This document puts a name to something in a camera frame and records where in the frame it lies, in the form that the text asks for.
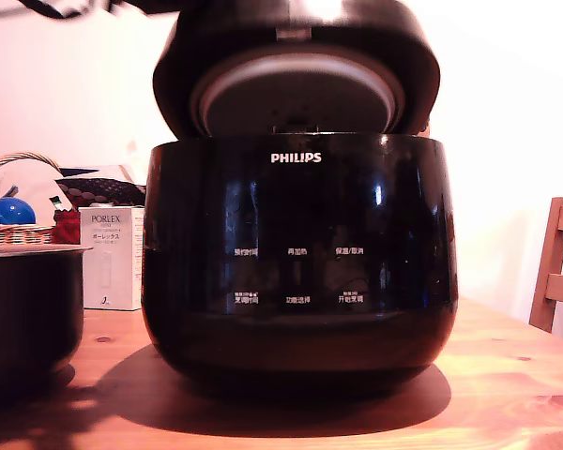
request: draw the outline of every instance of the white box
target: white box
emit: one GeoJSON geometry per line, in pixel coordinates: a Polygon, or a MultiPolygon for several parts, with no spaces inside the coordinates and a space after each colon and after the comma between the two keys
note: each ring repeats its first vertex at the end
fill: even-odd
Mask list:
{"type": "Polygon", "coordinates": [[[84,307],[133,311],[141,307],[144,209],[80,208],[84,307]]]}

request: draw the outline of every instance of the philips logo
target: philips logo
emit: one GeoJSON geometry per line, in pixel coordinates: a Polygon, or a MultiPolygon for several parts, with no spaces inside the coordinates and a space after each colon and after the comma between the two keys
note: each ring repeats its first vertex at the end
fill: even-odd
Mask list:
{"type": "Polygon", "coordinates": [[[320,153],[272,153],[271,164],[302,164],[321,162],[320,153]]]}

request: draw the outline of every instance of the red package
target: red package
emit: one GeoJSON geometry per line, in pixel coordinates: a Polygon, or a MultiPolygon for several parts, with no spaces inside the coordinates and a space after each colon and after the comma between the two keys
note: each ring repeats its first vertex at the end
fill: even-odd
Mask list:
{"type": "Polygon", "coordinates": [[[81,215],[78,211],[56,211],[54,221],[56,226],[52,231],[53,244],[79,245],[81,243],[81,215]]]}

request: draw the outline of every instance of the table surface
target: table surface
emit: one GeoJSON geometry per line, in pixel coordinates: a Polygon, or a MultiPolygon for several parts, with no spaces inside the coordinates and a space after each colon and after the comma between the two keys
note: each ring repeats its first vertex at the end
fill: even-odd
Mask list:
{"type": "Polygon", "coordinates": [[[0,412],[0,449],[563,450],[563,340],[471,301],[434,366],[352,404],[197,397],[150,345],[140,311],[87,310],[60,376],[47,397],[0,412]]]}

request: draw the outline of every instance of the chair backrest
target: chair backrest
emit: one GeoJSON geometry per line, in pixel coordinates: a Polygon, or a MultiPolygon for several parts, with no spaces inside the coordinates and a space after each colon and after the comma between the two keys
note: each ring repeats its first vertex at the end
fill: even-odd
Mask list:
{"type": "Polygon", "coordinates": [[[556,302],[563,302],[563,198],[553,198],[529,324],[553,331],[556,302]]]}

